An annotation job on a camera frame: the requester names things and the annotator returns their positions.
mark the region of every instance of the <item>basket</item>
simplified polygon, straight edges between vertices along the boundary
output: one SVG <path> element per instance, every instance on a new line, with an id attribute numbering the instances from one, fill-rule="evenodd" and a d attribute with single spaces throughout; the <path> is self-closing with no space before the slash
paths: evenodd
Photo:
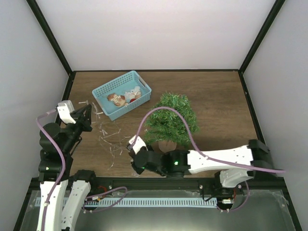
<path id="1" fill-rule="evenodd" d="M 140 87 L 141 97 L 139 99 L 136 99 L 121 108 L 116 107 L 113 102 L 108 101 L 107 96 L 109 94 L 115 93 L 117 95 L 124 95 L 126 91 L 134 89 L 135 86 Z M 149 101 L 151 91 L 151 88 L 144 82 L 136 71 L 130 71 L 94 89 L 92 94 L 104 113 L 109 116 L 111 120 L 115 120 L 141 104 Z"/>

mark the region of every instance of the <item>white bracket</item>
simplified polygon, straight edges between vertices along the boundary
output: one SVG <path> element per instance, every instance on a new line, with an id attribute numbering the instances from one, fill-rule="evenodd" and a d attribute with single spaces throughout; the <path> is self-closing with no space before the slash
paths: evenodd
<path id="1" fill-rule="evenodd" d="M 65 230 L 67 227 L 69 227 L 70 231 L 75 230 L 78 215 L 90 190 L 91 186 L 89 182 L 85 182 L 84 180 L 73 182 L 72 191 L 62 212 L 62 230 Z"/>
<path id="2" fill-rule="evenodd" d="M 128 141 L 128 143 L 129 143 L 130 145 L 134 142 L 135 137 L 136 137 L 136 136 L 133 136 L 133 138 L 131 138 L 131 139 Z M 135 154 L 137 154 L 137 153 L 140 151 L 140 149 L 141 149 L 142 147 L 146 147 L 146 144 L 145 144 L 145 142 L 138 136 L 138 137 L 137 137 L 137 141 L 136 141 L 136 143 L 135 143 L 134 146 L 133 146 L 133 150 L 134 150 Z"/>
<path id="3" fill-rule="evenodd" d="M 37 231 L 41 231 L 45 201 L 53 185 L 54 185 L 53 181 L 45 181 L 44 183 L 40 184 L 41 201 L 40 201 L 40 209 L 38 216 L 39 221 L 38 221 Z M 51 195 L 51 198 L 49 200 L 50 203 L 47 206 L 45 231 L 61 230 L 60 218 L 63 208 L 63 198 L 67 185 L 68 185 L 68 180 L 61 181 L 60 184 L 58 184 L 55 187 Z"/>
<path id="4" fill-rule="evenodd" d="M 57 110 L 59 113 L 60 119 L 65 124 L 75 124 L 76 121 L 71 117 L 71 113 L 74 111 L 74 106 L 70 100 L 65 100 L 58 103 Z"/>
<path id="5" fill-rule="evenodd" d="M 220 172 L 220 183 L 224 188 L 234 188 L 239 183 L 252 179 L 246 169 L 229 169 Z"/>
<path id="6" fill-rule="evenodd" d="M 233 149 L 207 151 L 202 153 L 218 160 L 224 160 L 249 166 L 251 165 L 250 162 L 254 160 L 251 149 L 249 149 L 247 145 Z M 240 167 L 221 164 L 219 162 L 208 160 L 206 157 L 202 157 L 195 150 L 190 150 L 189 154 L 187 155 L 187 163 L 191 166 L 189 172 L 192 174 L 207 170 L 225 170 L 233 168 L 242 169 Z"/>

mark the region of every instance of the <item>gray panel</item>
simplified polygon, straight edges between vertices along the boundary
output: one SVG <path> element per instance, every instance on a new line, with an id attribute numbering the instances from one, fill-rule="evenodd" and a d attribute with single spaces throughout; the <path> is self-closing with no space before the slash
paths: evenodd
<path id="1" fill-rule="evenodd" d="M 0 229 L 11 231 L 38 176 L 35 119 L 61 100 L 68 76 L 26 0 L 0 2 Z"/>
<path id="2" fill-rule="evenodd" d="M 275 0 L 37 0 L 73 70 L 239 68 Z"/>
<path id="3" fill-rule="evenodd" d="M 285 1 L 245 71 L 264 139 L 308 230 L 308 1 Z"/>

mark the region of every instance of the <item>wooden table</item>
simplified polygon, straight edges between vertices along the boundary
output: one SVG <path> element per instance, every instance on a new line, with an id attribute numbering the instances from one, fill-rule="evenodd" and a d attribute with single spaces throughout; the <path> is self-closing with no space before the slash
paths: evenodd
<path id="1" fill-rule="evenodd" d="M 96 105 L 92 90 L 124 72 L 77 72 L 69 99 L 75 108 L 85 102 Z M 200 131 L 194 139 L 202 151 L 229 149 L 256 139 L 237 72 L 139 72 L 152 88 L 151 100 L 115 121 L 92 113 L 92 132 L 83 132 L 82 143 L 75 151 L 71 175 L 79 169 L 94 170 L 101 177 L 159 177 L 151 172 L 138 176 L 130 165 L 126 150 L 128 139 L 136 134 L 144 115 L 164 92 L 186 94 L 196 112 Z M 102 129 L 108 134 L 103 136 Z M 207 171 L 191 177 L 212 177 Z"/>

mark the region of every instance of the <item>artificial plant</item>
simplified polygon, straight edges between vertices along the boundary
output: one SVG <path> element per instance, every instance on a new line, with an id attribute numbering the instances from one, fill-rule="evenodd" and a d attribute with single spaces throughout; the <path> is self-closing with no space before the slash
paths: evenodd
<path id="1" fill-rule="evenodd" d="M 161 106 L 177 110 L 188 123 L 192 133 L 199 129 L 196 114 L 192 110 L 186 95 L 165 93 L 154 108 Z M 171 141 L 187 147 L 190 143 L 184 123 L 170 110 L 162 109 L 153 112 L 145 124 L 148 129 L 144 138 L 148 144 L 156 141 Z"/>

